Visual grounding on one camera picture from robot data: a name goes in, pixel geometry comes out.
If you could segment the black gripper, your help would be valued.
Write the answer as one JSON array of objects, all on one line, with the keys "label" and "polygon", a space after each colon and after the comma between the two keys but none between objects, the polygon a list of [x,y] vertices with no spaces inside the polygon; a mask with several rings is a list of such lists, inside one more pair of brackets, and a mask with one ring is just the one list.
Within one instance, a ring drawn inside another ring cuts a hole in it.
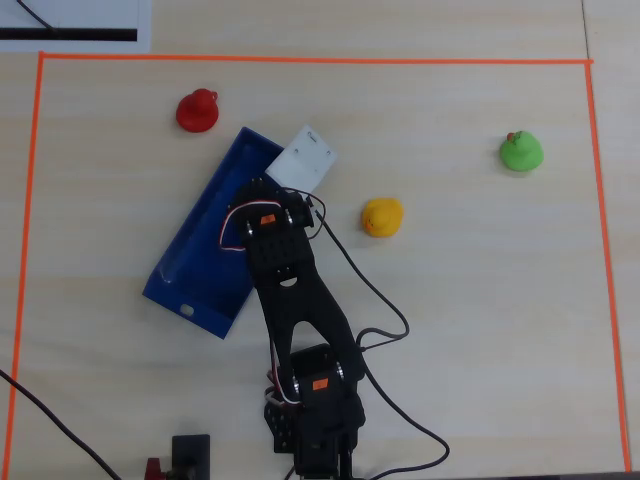
[{"label": "black gripper", "polygon": [[264,178],[253,178],[241,185],[233,197],[233,207],[257,201],[275,201],[283,207],[294,210],[311,209],[308,195],[300,190],[283,187],[274,181]]}]

